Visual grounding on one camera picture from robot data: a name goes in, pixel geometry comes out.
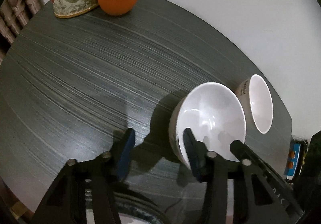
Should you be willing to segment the white ribbed bowl pink base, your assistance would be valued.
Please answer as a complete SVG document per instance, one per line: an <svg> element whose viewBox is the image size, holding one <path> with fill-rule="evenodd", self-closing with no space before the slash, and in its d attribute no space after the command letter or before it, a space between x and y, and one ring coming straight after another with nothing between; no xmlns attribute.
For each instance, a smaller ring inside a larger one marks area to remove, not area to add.
<svg viewBox="0 0 321 224"><path fill-rule="evenodd" d="M183 132L190 128L197 141L224 159L238 162L230 152L233 141L245 142L246 121L242 105L225 85L203 83L191 90L175 107L169 122L169 141L175 155L190 169Z"/></svg>

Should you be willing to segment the white bowl black lettering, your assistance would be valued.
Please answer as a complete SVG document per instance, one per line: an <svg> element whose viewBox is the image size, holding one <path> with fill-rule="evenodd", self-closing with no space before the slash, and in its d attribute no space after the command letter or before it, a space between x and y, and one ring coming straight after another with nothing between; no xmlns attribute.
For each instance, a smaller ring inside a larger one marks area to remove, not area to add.
<svg viewBox="0 0 321 224"><path fill-rule="evenodd" d="M269 132L273 122L273 100L265 80L258 74L243 81L235 90L241 102L248 129L261 134Z"/></svg>

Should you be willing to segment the white plate pink roses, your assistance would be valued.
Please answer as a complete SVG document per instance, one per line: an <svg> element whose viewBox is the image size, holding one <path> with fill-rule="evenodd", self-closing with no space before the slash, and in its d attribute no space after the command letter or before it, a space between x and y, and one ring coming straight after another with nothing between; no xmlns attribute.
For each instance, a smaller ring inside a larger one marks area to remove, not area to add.
<svg viewBox="0 0 321 224"><path fill-rule="evenodd" d="M170 223L155 203L132 190L113 191L112 202L121 223Z"/></svg>

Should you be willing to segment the blue box on shelf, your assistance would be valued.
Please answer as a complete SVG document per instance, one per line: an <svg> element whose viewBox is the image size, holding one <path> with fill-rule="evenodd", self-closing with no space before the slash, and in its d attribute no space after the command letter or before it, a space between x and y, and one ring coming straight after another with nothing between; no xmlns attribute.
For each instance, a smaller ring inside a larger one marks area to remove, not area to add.
<svg viewBox="0 0 321 224"><path fill-rule="evenodd" d="M288 153L287 164L285 168L286 180L292 180L297 169L299 157L300 157L301 144L297 141L293 141L290 144L290 151Z"/></svg>

